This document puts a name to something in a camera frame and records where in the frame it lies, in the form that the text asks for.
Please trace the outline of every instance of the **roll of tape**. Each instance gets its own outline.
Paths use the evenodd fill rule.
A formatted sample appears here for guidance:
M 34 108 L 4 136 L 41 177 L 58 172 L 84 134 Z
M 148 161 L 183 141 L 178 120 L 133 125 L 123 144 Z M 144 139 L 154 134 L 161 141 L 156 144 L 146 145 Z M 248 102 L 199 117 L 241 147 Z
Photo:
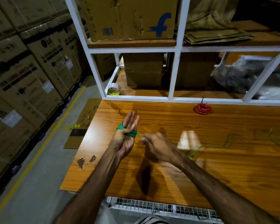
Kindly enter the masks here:
M 108 94 L 109 95 L 119 95 L 120 94 L 120 85 L 117 83 L 111 83 L 108 86 Z

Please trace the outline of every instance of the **person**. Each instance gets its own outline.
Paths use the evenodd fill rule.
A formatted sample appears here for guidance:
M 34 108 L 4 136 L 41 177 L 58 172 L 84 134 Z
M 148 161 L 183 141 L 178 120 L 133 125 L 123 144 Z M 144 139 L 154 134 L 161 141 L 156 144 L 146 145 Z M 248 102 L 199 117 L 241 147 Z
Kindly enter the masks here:
M 124 129 L 118 129 L 97 167 L 85 182 L 81 190 L 56 217 L 54 224 L 94 223 L 101 202 L 109 184 L 120 164 L 133 148 L 135 138 L 127 135 L 137 129 L 140 117 L 135 121 L 135 112 L 124 119 Z M 146 133 L 142 142 L 161 161 L 171 163 L 180 169 L 198 188 L 225 224 L 273 224 L 280 223 L 274 216 L 262 210 L 249 200 L 234 192 L 231 188 L 200 168 L 192 159 L 179 152 L 161 133 Z M 138 223 L 168 223 L 156 218 L 144 219 Z

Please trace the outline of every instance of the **black wire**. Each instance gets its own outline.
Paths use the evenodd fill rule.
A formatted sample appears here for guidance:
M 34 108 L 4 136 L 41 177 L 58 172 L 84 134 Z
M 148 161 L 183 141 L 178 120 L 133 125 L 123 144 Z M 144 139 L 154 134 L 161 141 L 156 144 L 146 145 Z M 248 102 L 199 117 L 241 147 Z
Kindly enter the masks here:
M 119 113 L 120 113 L 120 110 L 118 110 L 119 111 Z M 137 110 L 135 110 L 136 111 L 136 115 L 137 115 Z M 121 113 L 120 113 L 121 114 Z M 123 116 L 127 116 L 127 114 L 121 114 L 121 115 L 123 115 Z

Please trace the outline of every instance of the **red wire coil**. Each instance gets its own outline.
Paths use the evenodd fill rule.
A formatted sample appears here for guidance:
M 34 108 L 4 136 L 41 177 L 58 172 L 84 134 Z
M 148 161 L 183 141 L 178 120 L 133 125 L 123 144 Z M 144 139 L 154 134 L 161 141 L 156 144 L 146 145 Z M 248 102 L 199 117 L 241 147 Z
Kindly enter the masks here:
M 199 103 L 195 108 L 195 112 L 201 115 L 206 115 L 212 111 L 212 106 Z

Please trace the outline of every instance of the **blue logo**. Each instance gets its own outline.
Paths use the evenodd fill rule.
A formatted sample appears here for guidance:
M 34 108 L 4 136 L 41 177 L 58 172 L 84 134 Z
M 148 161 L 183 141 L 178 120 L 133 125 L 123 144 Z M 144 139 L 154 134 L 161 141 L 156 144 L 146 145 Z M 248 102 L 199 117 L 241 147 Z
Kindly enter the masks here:
M 159 21 L 158 21 L 158 25 L 157 25 L 157 26 L 150 26 L 150 27 L 149 27 L 149 28 L 150 28 L 150 31 L 155 31 L 155 32 L 156 32 L 156 37 L 161 37 L 163 31 L 166 31 L 166 30 L 167 30 L 167 26 L 164 26 L 165 20 L 166 20 L 166 19 L 170 19 L 170 18 L 171 18 L 171 13 L 170 13 L 170 12 L 164 13 L 164 14 L 159 18 Z

